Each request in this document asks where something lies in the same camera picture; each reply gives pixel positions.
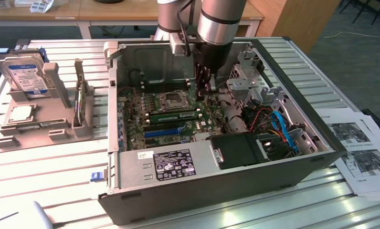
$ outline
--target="side panel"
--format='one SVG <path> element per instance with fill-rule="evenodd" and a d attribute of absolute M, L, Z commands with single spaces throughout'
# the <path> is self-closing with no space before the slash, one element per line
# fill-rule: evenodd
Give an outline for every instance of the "side panel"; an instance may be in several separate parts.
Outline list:
<path fill-rule="evenodd" d="M 114 224 L 125 225 L 185 210 L 295 186 L 332 154 L 317 155 L 237 173 L 102 197 Z"/>
<path fill-rule="evenodd" d="M 272 55 L 267 51 L 267 49 L 263 46 L 259 39 L 252 40 L 252 43 L 255 45 L 255 48 L 259 51 L 259 55 L 260 55 L 260 57 L 264 61 L 264 64 L 273 71 L 273 74 L 276 75 L 279 82 L 283 85 L 283 88 L 284 88 L 287 94 L 292 95 L 292 99 L 297 103 L 297 107 L 301 109 L 301 112 L 308 116 L 309 124 L 312 125 L 312 127 L 315 127 L 317 129 L 317 131 L 321 134 L 321 137 L 325 139 L 327 143 L 329 144 L 332 149 L 336 151 L 336 153 L 333 153 L 333 157 L 331 158 L 331 160 L 321 166 L 321 168 L 325 168 L 332 164 L 333 161 L 336 161 L 345 154 L 347 149 L 343 146 L 340 140 L 335 136 L 332 130 L 327 126 L 327 124 L 323 121 L 321 117 L 319 116 L 316 110 L 311 106 L 311 104 L 309 104 L 308 100 L 305 99 L 303 93 L 300 92 L 300 90 L 295 86 L 288 75 L 285 74 L 280 65 L 275 61 Z"/>

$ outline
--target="ram module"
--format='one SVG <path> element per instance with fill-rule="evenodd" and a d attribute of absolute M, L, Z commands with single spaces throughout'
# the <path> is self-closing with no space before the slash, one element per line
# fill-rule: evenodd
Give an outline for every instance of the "ram module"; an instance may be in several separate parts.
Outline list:
<path fill-rule="evenodd" d="M 190 112 L 181 113 L 169 113 L 169 114 L 152 114 L 150 115 L 150 124 L 165 124 L 165 123 L 177 123 L 192 121 L 202 117 L 202 112 L 200 109 Z"/>

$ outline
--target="hard drive label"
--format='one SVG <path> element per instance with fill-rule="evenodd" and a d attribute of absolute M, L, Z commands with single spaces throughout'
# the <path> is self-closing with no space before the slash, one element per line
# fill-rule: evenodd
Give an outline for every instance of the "hard drive label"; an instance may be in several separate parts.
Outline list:
<path fill-rule="evenodd" d="M 158 181 L 196 175 L 196 168 L 189 149 L 153 155 Z"/>
<path fill-rule="evenodd" d="M 29 94 L 30 98 L 45 97 L 47 92 L 47 85 L 38 66 L 34 64 L 10 65 L 10 72 L 13 78 L 22 87 L 22 90 Z"/>

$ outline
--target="motherboard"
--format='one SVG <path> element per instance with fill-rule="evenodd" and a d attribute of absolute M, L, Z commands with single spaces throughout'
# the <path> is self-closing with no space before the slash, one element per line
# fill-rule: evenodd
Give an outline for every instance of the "motherboard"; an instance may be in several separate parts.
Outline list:
<path fill-rule="evenodd" d="M 128 151 L 201 141 L 228 131 L 218 98 L 196 101 L 194 90 L 189 80 L 120 88 Z"/>

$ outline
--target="label sticker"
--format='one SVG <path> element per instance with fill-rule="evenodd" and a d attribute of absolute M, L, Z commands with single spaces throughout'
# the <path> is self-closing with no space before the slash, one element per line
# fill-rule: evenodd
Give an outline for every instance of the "label sticker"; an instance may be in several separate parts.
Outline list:
<path fill-rule="evenodd" d="M 75 19 L 75 17 L 55 17 L 55 19 L 70 20 L 70 19 Z"/>
<path fill-rule="evenodd" d="M 196 168 L 189 149 L 153 155 L 158 181 L 196 175 Z"/>
<path fill-rule="evenodd" d="M 158 121 L 168 121 L 168 120 L 177 120 L 178 117 L 168 117 L 168 118 L 160 118 Z"/>
<path fill-rule="evenodd" d="M 145 151 L 138 153 L 138 160 L 153 158 L 153 151 Z"/>
<path fill-rule="evenodd" d="M 10 71 L 22 90 L 30 95 L 30 98 L 45 97 L 47 85 L 39 76 L 39 69 L 34 64 L 11 65 Z"/>
<path fill-rule="evenodd" d="M 192 112 L 192 113 L 184 113 L 184 114 L 180 114 L 178 115 L 181 118 L 186 118 L 186 117 L 193 117 L 194 116 L 194 112 Z"/>
<path fill-rule="evenodd" d="M 25 127 L 18 127 L 18 130 L 37 130 L 39 129 L 41 126 L 39 125 L 30 125 L 30 126 L 25 126 Z"/>

